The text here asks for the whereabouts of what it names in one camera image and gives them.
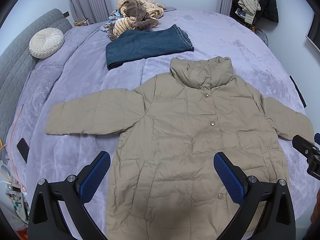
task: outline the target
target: bed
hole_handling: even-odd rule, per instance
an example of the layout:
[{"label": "bed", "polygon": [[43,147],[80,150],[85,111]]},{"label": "bed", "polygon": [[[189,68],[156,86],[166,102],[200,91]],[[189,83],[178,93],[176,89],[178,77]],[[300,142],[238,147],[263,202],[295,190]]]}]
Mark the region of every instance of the bed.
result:
[{"label": "bed", "polygon": [[[53,11],[58,18],[56,14],[61,12],[57,9]],[[50,15],[52,11],[47,13],[46,17],[50,18]],[[5,97],[6,100],[11,100],[10,108],[5,108],[10,114],[6,118],[7,126],[0,135],[1,138],[7,136],[7,152],[3,153],[2,159],[10,159],[7,161],[8,168],[13,175],[14,170],[17,171],[21,183],[27,189],[29,203],[39,179],[46,178],[49,182],[64,180],[68,175],[77,174],[85,165],[91,163],[101,150],[109,152],[112,158],[118,143],[119,136],[114,134],[46,135],[44,128],[52,105],[102,89],[132,90],[154,75],[168,72],[172,57],[191,60],[216,56],[230,57],[235,73],[265,97],[272,96],[284,105],[305,114],[294,84],[280,62],[262,40],[230,17],[186,9],[165,12],[159,20],[160,24],[153,31],[167,29],[176,24],[188,33],[195,51],[128,62],[112,70],[106,68],[105,46],[110,41],[106,34],[100,31],[102,24],[71,28],[65,21],[61,23],[64,26],[60,26],[54,19],[50,25],[48,23],[41,26],[64,28],[65,42],[62,48],[51,57],[38,62],[31,58],[30,63],[22,69],[25,76],[23,89],[20,88],[15,95],[0,94],[2,101]],[[37,30],[39,28],[32,29],[33,32],[29,33],[24,42],[19,44],[13,41],[16,44],[10,46],[16,50],[26,48],[28,40]],[[20,58],[29,55],[24,51],[16,57],[18,62]],[[7,65],[6,62],[1,63],[1,68]],[[12,75],[19,70],[19,65],[13,65],[16,67],[9,70]],[[4,78],[10,86],[13,79],[10,80],[8,77]],[[27,164],[16,148],[21,137],[25,138],[30,146]],[[288,161],[290,192],[297,219],[316,195],[316,180],[306,173],[305,158],[292,148],[291,142],[281,138],[279,142]],[[107,189],[108,174],[92,201],[85,205],[97,226],[105,234]],[[80,239],[66,207],[62,205],[61,209],[72,234]]]}]

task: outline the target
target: gray quilted fabric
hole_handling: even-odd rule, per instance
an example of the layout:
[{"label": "gray quilted fabric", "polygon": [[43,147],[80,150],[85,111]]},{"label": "gray quilted fabric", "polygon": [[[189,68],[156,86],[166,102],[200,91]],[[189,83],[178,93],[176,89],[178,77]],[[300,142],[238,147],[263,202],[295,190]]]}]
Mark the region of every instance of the gray quilted fabric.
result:
[{"label": "gray quilted fabric", "polygon": [[[61,11],[53,9],[25,28],[0,56],[0,138],[3,143],[13,122],[24,83],[38,62],[29,52],[30,39],[39,30],[49,27],[60,29],[65,34],[72,25]],[[2,149],[0,160],[4,163],[5,154],[6,150]]]}]

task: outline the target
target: jacket collar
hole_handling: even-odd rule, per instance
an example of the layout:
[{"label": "jacket collar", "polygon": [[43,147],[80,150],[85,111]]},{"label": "jacket collar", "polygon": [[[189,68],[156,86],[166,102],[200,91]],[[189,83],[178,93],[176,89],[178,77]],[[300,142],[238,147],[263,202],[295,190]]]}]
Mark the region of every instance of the jacket collar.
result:
[{"label": "jacket collar", "polygon": [[177,80],[196,89],[219,87],[233,79],[233,67],[229,57],[199,61],[172,58],[170,70]]}]

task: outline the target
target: colorful printed fabric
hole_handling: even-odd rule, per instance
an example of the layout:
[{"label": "colorful printed fabric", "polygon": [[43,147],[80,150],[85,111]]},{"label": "colorful printed fabric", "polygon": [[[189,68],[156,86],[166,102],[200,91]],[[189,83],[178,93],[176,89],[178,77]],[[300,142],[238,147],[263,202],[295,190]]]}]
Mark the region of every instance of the colorful printed fabric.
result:
[{"label": "colorful printed fabric", "polygon": [[110,23],[112,23],[113,25],[116,23],[116,21],[118,19],[122,18],[122,15],[118,12],[118,10],[114,10],[111,15],[109,16],[109,21],[107,21],[105,23],[105,25],[100,27],[100,30],[105,32],[105,33],[109,33],[109,26]]}]

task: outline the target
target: denim hem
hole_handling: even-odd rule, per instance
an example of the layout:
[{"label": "denim hem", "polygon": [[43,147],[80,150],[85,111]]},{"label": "denim hem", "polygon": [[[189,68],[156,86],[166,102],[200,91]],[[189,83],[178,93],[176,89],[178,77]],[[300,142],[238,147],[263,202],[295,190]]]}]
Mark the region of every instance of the denim hem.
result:
[{"label": "denim hem", "polygon": [[184,44],[188,47],[188,50],[194,51],[195,48],[193,47],[191,40],[188,37],[188,34],[186,34],[183,30],[180,29],[176,24],[173,25],[175,30],[177,31],[180,39],[184,42]]}]

